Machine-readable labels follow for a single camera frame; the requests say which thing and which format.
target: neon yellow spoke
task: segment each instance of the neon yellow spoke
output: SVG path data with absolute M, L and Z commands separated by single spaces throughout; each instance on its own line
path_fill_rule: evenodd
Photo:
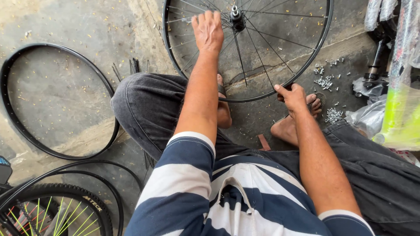
M 70 215 L 70 217 L 68 217 L 67 218 L 67 220 L 66 220 L 66 222 L 64 223 L 64 225 L 66 225 L 67 223 L 68 223 L 68 221 L 71 219 L 71 217 L 73 216 L 73 214 L 76 212 L 76 210 L 77 210 L 77 208 L 80 206 L 80 204 L 81 204 L 81 202 L 79 202 L 79 204 L 77 205 L 77 207 L 76 207 L 76 209 L 74 209 L 73 210 L 73 212 L 72 212 L 72 214 Z M 68 224 L 64 229 L 63 228 L 61 228 L 61 230 L 58 232 L 58 235 L 60 235 L 62 232 L 64 232 L 70 225 L 71 225 L 71 223 L 73 223 L 73 221 L 72 222 L 70 222 L 70 224 Z
M 37 206 L 37 227 L 36 230 L 38 230 L 38 215 L 39 215 L 39 198 L 38 198 L 38 206 Z
M 57 215 L 57 220 L 55 221 L 55 228 L 54 228 L 54 236 L 55 236 L 55 231 L 57 230 L 57 224 L 58 224 L 58 220 L 60 219 L 60 212 L 61 212 L 61 206 L 63 205 L 63 199 L 64 197 L 61 197 L 61 203 L 60 206 L 58 208 L 58 215 Z
M 70 207 L 70 205 L 71 205 L 71 202 L 72 202 L 72 201 L 73 201 L 73 198 L 70 200 L 70 203 L 67 205 L 66 212 L 64 212 L 64 215 L 63 215 L 63 217 L 61 218 L 61 221 L 60 221 L 61 228 L 63 228 L 63 225 L 62 225 L 61 223 L 63 222 L 64 217 L 66 216 L 67 211 L 68 211 L 68 208 Z
M 98 227 L 98 228 L 96 228 L 96 229 L 94 229 L 94 230 L 90 231 L 89 233 L 87 233 L 87 234 L 85 234 L 85 235 L 83 235 L 83 236 L 86 236 L 86 235 L 90 234 L 91 232 L 93 232 L 93 231 L 95 231 L 95 230 L 97 230 L 97 229 L 99 229 L 99 228 L 100 228 L 100 227 Z
M 28 210 L 26 209 L 27 205 L 25 205 L 25 204 L 23 204 L 23 205 L 25 206 L 26 213 L 28 213 Z M 29 224 L 29 229 L 31 229 L 31 235 L 34 236 L 34 232 L 32 231 L 32 226 L 31 226 L 31 219 L 27 219 L 27 220 L 28 220 L 28 224 Z
M 21 225 L 21 223 L 19 222 L 19 220 L 16 218 L 15 214 L 13 214 L 13 212 L 11 212 L 11 211 L 10 211 L 10 213 L 12 213 L 13 218 L 15 218 L 16 222 L 24 230 L 24 232 L 26 233 L 26 235 L 29 236 L 28 232 L 26 232 L 25 228 Z
M 87 227 L 86 227 L 86 229 L 84 229 L 82 232 L 80 232 L 80 233 L 83 233 L 85 230 L 87 230 L 87 228 L 89 228 L 93 223 L 95 223 L 96 221 L 97 221 L 98 219 L 96 219 L 96 220 L 94 220 L 92 223 L 90 223 L 90 225 L 88 225 Z
M 48 208 L 50 207 L 50 203 L 51 203 L 52 198 L 53 197 L 50 197 L 50 201 L 48 202 L 47 209 L 45 210 L 45 213 L 44 213 L 44 219 L 42 219 L 41 227 L 39 229 L 42 229 L 42 225 L 44 224 L 45 216 L 47 215 L 47 211 L 48 211 Z
M 60 236 L 60 234 L 62 234 L 83 212 L 84 212 L 84 210 L 86 210 L 87 209 L 87 206 L 83 209 L 83 211 L 82 212 L 80 212 L 77 216 L 76 216 L 76 218 L 74 218 L 71 222 L 70 222 L 70 224 L 68 224 L 57 236 Z

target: plastic wrap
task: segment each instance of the plastic wrap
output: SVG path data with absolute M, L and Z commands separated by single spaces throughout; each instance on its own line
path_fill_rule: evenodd
M 386 94 L 379 96 L 377 102 L 364 106 L 355 112 L 346 111 L 344 119 L 356 129 L 363 131 L 369 139 L 372 139 L 381 131 L 385 103 Z
M 383 85 L 378 84 L 373 88 L 367 89 L 365 86 L 363 86 L 365 78 L 360 77 L 353 81 L 353 91 L 359 92 L 367 97 L 379 97 L 382 94 Z
M 382 0 L 380 21 L 386 21 L 394 17 L 394 8 L 398 4 L 397 0 Z
M 420 90 L 388 90 L 382 129 L 373 140 L 396 150 L 420 150 Z
M 420 90 L 410 88 L 409 64 L 419 30 L 416 1 L 401 1 L 382 129 L 373 138 L 397 150 L 420 150 Z
M 382 0 L 369 0 L 365 16 L 365 30 L 374 31 L 378 27 L 377 19 Z

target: blue and white striped shirt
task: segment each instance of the blue and white striped shirt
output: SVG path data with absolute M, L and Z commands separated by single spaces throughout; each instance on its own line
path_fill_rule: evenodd
M 137 203 L 126 235 L 372 236 L 346 210 L 316 215 L 298 179 L 259 157 L 215 162 L 204 135 L 182 132 L 168 142 Z

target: man's hand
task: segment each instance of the man's hand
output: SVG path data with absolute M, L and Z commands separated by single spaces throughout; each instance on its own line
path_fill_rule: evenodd
M 207 10 L 198 16 L 198 21 L 197 16 L 191 18 L 198 50 L 219 55 L 224 39 L 220 13 Z
M 293 119 L 296 118 L 296 114 L 309 112 L 306 105 L 305 90 L 300 85 L 293 83 L 291 85 L 291 91 L 289 91 L 276 84 L 274 85 L 274 89 L 278 92 L 277 100 L 286 104 L 289 115 Z

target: foot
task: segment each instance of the foot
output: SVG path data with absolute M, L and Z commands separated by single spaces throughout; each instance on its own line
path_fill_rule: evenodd
M 217 74 L 217 83 L 223 86 L 223 78 L 220 74 Z M 219 92 L 219 97 L 226 98 L 225 95 Z M 217 107 L 217 127 L 218 128 L 229 128 L 232 125 L 231 112 L 227 102 L 219 101 Z
M 321 112 L 319 107 L 321 106 L 321 101 L 316 98 L 315 94 L 310 94 L 306 96 L 306 103 L 312 103 L 311 115 L 314 118 L 317 118 L 318 114 Z M 287 116 L 283 120 L 278 121 L 271 127 L 271 134 L 283 141 L 286 141 L 296 147 L 299 146 L 296 133 L 296 122 L 291 116 Z

